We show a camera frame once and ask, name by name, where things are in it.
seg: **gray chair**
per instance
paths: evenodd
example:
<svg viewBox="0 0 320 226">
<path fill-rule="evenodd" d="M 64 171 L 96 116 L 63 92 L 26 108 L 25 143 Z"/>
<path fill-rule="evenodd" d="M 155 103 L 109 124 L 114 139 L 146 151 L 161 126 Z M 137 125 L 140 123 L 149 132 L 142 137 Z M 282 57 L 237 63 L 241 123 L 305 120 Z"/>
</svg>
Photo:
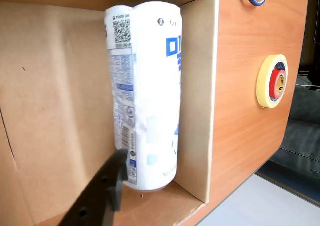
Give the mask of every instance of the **gray chair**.
<svg viewBox="0 0 320 226">
<path fill-rule="evenodd" d="M 295 89 L 283 142 L 270 160 L 320 180 L 320 91 Z"/>
</svg>

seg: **gray floor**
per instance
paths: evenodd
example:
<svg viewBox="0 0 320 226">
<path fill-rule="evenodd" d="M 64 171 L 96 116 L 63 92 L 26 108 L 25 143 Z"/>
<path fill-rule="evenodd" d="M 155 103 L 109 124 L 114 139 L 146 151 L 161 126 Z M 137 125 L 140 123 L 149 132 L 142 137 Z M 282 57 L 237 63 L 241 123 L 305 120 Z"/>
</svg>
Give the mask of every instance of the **gray floor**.
<svg viewBox="0 0 320 226">
<path fill-rule="evenodd" d="M 317 226 L 320 208 L 253 175 L 199 226 Z"/>
</svg>

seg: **cardboard box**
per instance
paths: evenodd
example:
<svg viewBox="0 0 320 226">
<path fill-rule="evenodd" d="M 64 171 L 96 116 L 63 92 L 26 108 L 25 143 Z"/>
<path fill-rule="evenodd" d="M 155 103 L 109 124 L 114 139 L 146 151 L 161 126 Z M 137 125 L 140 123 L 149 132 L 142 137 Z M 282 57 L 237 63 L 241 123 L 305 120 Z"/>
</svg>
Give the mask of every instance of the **cardboard box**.
<svg viewBox="0 0 320 226">
<path fill-rule="evenodd" d="M 58 225 L 114 152 L 104 12 L 151 0 L 0 0 L 0 225 Z M 125 188 L 115 225 L 177 225 L 209 201 L 219 0 L 181 6 L 178 170 Z"/>
</svg>

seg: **wooden table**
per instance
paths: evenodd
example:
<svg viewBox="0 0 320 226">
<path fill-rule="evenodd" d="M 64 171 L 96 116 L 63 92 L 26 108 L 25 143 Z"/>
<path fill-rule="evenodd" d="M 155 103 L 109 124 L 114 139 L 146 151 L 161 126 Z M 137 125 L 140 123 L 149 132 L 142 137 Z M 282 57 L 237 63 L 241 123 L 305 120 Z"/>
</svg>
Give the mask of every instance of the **wooden table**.
<svg viewBox="0 0 320 226">
<path fill-rule="evenodd" d="M 195 225 L 255 173 L 280 147 L 300 62 L 308 0 L 220 0 L 210 203 L 184 225 Z M 288 85 L 280 104 L 256 98 L 260 66 L 284 54 Z"/>
</svg>

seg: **yellow tape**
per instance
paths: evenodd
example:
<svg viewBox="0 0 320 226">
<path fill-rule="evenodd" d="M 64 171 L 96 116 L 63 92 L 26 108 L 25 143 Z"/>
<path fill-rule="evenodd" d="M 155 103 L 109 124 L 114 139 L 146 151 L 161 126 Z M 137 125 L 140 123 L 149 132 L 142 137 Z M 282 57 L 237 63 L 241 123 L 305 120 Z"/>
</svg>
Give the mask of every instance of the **yellow tape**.
<svg viewBox="0 0 320 226">
<path fill-rule="evenodd" d="M 273 69 L 284 69 L 285 70 L 285 81 L 283 92 L 279 98 L 272 98 L 269 94 L 269 85 L 270 85 L 270 78 Z M 288 62 L 284 55 L 270 55 L 268 56 L 265 61 L 263 62 L 259 74 L 258 80 L 256 82 L 256 97 L 258 102 L 263 107 L 274 108 L 276 107 L 282 97 L 284 96 L 286 86 L 288 81 Z"/>
</svg>

